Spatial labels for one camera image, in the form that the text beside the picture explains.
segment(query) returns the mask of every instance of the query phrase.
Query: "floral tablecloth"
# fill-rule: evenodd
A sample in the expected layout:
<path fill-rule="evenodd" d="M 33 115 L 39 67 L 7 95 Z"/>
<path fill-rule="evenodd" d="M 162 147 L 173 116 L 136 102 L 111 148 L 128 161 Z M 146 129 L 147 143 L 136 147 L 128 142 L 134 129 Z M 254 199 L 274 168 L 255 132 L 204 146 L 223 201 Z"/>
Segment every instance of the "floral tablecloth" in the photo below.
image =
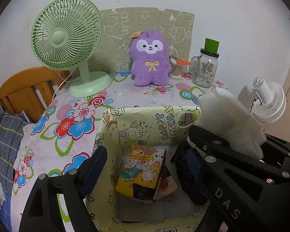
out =
<path fill-rule="evenodd" d="M 129 72 L 109 74 L 112 84 L 94 96 L 73 98 L 67 87 L 62 89 L 27 137 L 13 184 L 11 225 L 14 232 L 19 231 L 23 209 L 39 174 L 58 176 L 78 168 L 99 145 L 103 139 L 96 139 L 99 123 L 108 121 L 102 117 L 105 110 L 111 109 L 120 115 L 124 107 L 197 106 L 199 96 L 211 93 L 214 87 L 224 87 L 219 80 L 210 89 L 197 87 L 187 73 L 180 79 L 170 78 L 167 86 L 136 87 Z M 67 231 L 73 231 L 62 195 L 59 206 Z"/>

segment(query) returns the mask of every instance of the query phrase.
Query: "green desk fan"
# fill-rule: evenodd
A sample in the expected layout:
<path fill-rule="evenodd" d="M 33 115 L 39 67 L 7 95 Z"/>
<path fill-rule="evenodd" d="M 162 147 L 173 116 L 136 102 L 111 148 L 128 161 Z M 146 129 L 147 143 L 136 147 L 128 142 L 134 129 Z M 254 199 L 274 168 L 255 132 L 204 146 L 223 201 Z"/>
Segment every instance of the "green desk fan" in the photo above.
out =
<path fill-rule="evenodd" d="M 89 72 L 88 59 L 102 35 L 99 10 L 88 0 L 55 0 L 40 13 L 32 29 L 32 50 L 47 68 L 79 68 L 81 79 L 69 93 L 76 98 L 94 95 L 112 83 L 105 72 Z"/>

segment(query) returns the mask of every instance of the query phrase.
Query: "orange tag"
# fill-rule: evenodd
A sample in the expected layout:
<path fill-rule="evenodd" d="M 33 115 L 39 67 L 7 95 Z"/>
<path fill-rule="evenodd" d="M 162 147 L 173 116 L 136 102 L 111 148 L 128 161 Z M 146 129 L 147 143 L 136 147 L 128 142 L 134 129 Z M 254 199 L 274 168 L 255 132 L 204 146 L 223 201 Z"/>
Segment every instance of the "orange tag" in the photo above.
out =
<path fill-rule="evenodd" d="M 176 58 L 176 61 L 177 61 L 177 63 L 178 63 L 179 65 L 191 65 L 190 62 L 185 61 L 185 60 L 182 60 L 182 59 L 180 59 L 180 58 Z"/>
<path fill-rule="evenodd" d="M 132 34 L 130 35 L 130 37 L 138 37 L 138 36 L 141 35 L 142 32 L 143 32 L 143 31 L 137 31 L 137 32 L 134 32 L 134 33 L 132 33 Z"/>

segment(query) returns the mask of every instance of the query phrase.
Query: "white wall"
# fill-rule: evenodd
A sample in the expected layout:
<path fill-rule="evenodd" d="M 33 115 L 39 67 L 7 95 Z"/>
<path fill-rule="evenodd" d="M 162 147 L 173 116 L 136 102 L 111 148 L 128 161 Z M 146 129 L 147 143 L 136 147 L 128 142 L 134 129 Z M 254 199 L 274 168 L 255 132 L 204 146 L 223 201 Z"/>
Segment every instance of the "white wall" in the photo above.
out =
<path fill-rule="evenodd" d="M 40 66 L 30 33 L 53 0 L 12 0 L 0 16 L 0 85 L 23 69 Z M 157 7 L 195 14 L 190 58 L 205 37 L 220 41 L 217 78 L 238 95 L 257 75 L 284 83 L 290 66 L 290 12 L 281 0 L 90 0 L 99 9 Z"/>

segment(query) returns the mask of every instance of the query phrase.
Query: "snack package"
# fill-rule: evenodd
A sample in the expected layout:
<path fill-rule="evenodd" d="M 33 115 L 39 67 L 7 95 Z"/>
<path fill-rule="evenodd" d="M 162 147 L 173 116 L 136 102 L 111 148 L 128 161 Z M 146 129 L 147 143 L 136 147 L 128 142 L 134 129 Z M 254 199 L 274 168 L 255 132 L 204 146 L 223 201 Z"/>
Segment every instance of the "snack package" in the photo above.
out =
<path fill-rule="evenodd" d="M 175 190 L 178 189 L 178 186 L 176 182 L 174 181 L 170 171 L 166 166 L 162 168 L 162 174 L 161 174 L 161 183 L 159 187 L 159 192 L 157 195 L 157 199 L 159 200 L 168 194 L 173 193 Z"/>
<path fill-rule="evenodd" d="M 132 145 L 115 191 L 136 200 L 155 202 L 165 155 L 164 149 Z"/>

